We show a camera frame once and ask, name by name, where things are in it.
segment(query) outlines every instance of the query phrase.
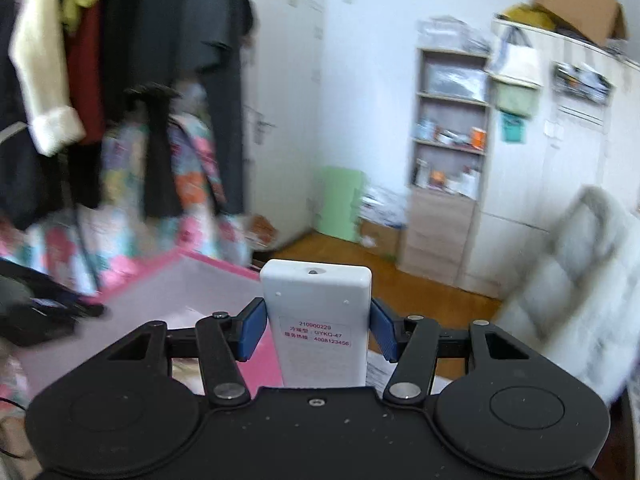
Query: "metal bolt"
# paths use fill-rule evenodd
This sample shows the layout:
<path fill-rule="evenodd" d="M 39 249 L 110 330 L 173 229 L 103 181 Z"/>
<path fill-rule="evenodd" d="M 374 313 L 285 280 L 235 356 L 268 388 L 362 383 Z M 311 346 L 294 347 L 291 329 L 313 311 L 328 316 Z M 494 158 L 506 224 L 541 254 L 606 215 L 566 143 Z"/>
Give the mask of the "metal bolt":
<path fill-rule="evenodd" d="M 246 388 L 242 384 L 238 383 L 222 383 L 213 388 L 213 393 L 220 399 L 237 399 L 240 397 Z"/>
<path fill-rule="evenodd" d="M 422 393 L 420 386 L 413 383 L 396 383 L 389 388 L 389 393 L 398 399 L 413 399 Z"/>

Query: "pink box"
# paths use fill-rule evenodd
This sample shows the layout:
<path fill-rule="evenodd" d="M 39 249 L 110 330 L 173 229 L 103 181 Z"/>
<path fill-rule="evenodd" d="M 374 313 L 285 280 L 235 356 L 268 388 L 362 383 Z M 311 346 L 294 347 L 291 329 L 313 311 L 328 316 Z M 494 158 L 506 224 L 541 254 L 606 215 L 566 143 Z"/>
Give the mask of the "pink box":
<path fill-rule="evenodd" d="M 220 310 L 234 316 L 259 296 L 262 286 L 256 272 L 174 250 L 151 261 L 130 282 L 99 296 L 98 301 L 109 309 L 103 318 L 83 319 L 74 336 L 33 349 L 20 349 L 16 357 L 33 398 L 147 321 L 164 320 L 169 328 L 193 326 L 198 318 Z M 268 325 L 252 358 L 238 365 L 252 396 L 260 386 L 282 386 Z"/>

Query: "circular pad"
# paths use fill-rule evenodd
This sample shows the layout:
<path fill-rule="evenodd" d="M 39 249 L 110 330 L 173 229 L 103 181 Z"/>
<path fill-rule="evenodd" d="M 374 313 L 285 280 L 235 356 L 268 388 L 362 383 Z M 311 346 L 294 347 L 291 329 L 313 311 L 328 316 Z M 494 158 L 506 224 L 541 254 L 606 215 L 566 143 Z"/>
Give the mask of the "circular pad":
<path fill-rule="evenodd" d="M 554 394 L 532 386 L 505 388 L 491 398 L 491 411 L 519 430 L 544 430 L 559 422 L 564 404 Z"/>
<path fill-rule="evenodd" d="M 475 463 L 523 475 L 592 465 L 609 430 L 600 397 L 542 359 L 476 368 L 442 391 L 434 415 Z"/>
<path fill-rule="evenodd" d="M 191 436 L 198 404 L 186 386 L 140 368 L 111 370 L 55 383 L 31 403 L 26 430 L 45 468 L 123 478 Z"/>

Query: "white remote control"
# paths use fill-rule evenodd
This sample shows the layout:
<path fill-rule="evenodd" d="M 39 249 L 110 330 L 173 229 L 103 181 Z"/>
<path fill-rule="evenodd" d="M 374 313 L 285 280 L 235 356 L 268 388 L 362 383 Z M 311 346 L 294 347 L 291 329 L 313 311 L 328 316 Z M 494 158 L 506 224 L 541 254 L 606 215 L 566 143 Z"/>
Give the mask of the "white remote control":
<path fill-rule="evenodd" d="M 371 271 L 270 260 L 260 280 L 284 385 L 364 386 Z"/>

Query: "cardboard box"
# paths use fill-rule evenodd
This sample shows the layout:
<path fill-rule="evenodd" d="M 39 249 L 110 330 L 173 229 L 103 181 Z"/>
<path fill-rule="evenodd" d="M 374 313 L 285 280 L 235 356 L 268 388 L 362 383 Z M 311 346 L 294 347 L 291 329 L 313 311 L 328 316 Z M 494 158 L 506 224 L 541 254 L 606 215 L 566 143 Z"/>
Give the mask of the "cardboard box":
<path fill-rule="evenodd" d="M 617 0 L 533 0 L 599 46 L 607 39 L 626 40 L 626 23 Z"/>
<path fill-rule="evenodd" d="M 395 261 L 403 229 L 360 221 L 360 244 L 370 253 Z"/>

